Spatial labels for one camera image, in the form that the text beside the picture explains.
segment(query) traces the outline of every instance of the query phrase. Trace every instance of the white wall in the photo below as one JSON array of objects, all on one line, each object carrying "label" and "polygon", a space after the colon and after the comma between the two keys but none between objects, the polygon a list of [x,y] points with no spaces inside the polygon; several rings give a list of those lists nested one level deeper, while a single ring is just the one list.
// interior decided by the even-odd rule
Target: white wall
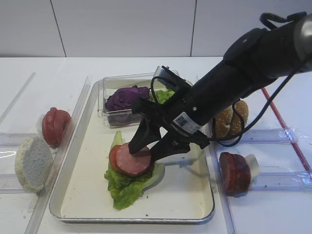
[{"label": "white wall", "polygon": [[2,0],[0,57],[63,57],[62,42],[68,57],[222,56],[262,12],[298,11],[312,0]]},{"label": "white wall", "polygon": [[49,0],[0,1],[0,57],[63,57]]}]

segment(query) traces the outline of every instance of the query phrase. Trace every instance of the clear plastic box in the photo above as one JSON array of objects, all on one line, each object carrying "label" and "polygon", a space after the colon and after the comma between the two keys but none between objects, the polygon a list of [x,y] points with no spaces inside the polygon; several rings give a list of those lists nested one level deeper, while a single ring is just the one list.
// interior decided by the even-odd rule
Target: clear plastic box
[{"label": "clear plastic box", "polygon": [[[98,113],[100,117],[103,117],[104,123],[110,128],[137,125],[141,121],[140,114],[132,114],[131,109],[122,111],[108,111],[105,108],[107,99],[114,94],[119,88],[125,87],[148,87],[151,86],[151,80],[154,77],[154,73],[136,74],[128,76],[118,77],[105,77],[101,81],[102,89],[98,91]],[[154,89],[165,89],[166,87],[158,81],[154,83]]]}]

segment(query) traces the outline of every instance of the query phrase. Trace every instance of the green lettuce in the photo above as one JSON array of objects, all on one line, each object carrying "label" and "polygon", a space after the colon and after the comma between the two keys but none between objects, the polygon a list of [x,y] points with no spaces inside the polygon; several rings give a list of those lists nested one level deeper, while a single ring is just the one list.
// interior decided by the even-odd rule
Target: green lettuce
[{"label": "green lettuce", "polygon": [[[163,104],[165,101],[171,98],[171,96],[175,94],[175,92],[173,90],[161,90],[160,89],[160,90],[155,91],[155,94],[156,94],[158,102],[160,104]],[[151,92],[150,92],[150,99],[152,101],[155,101]]]},{"label": "green lettuce", "polygon": [[[122,145],[121,131],[117,131],[111,146]],[[155,163],[152,169],[143,175],[131,177],[116,172],[108,163],[108,170],[105,172],[104,178],[108,180],[108,191],[114,200],[114,208],[123,210],[133,205],[134,202],[143,195],[143,190],[155,184],[164,174],[164,164]]]}]

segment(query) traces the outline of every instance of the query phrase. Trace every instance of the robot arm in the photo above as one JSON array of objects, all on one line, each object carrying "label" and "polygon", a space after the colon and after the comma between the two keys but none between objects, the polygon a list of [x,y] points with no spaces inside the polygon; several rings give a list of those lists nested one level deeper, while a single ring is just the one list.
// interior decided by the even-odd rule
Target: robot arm
[{"label": "robot arm", "polygon": [[[297,73],[312,71],[312,14],[296,13],[286,19],[264,13],[260,18],[267,27],[255,28],[239,38],[225,53],[223,60],[192,87],[166,67],[158,67],[155,79],[173,89],[175,94],[164,104],[138,99],[133,113],[142,121],[129,143],[134,154],[158,141],[151,148],[154,161],[179,153],[187,153],[189,144],[201,148],[209,139],[199,129],[216,114],[240,98],[245,98],[300,66]],[[269,20],[289,22],[276,27]],[[167,130],[161,138],[160,127]]]}]

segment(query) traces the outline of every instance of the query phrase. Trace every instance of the metal tray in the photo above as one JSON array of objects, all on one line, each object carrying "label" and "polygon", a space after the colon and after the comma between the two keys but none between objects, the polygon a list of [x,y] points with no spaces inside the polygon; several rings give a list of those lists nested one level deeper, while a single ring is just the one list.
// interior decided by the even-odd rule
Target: metal tray
[{"label": "metal tray", "polygon": [[209,221],[215,201],[209,182],[205,151],[191,145],[187,154],[164,158],[164,178],[131,207],[117,211],[107,191],[104,173],[117,130],[125,141],[137,126],[111,129],[98,116],[98,91],[94,84],[73,136],[68,154],[53,190],[51,214],[67,223],[199,224]]}]

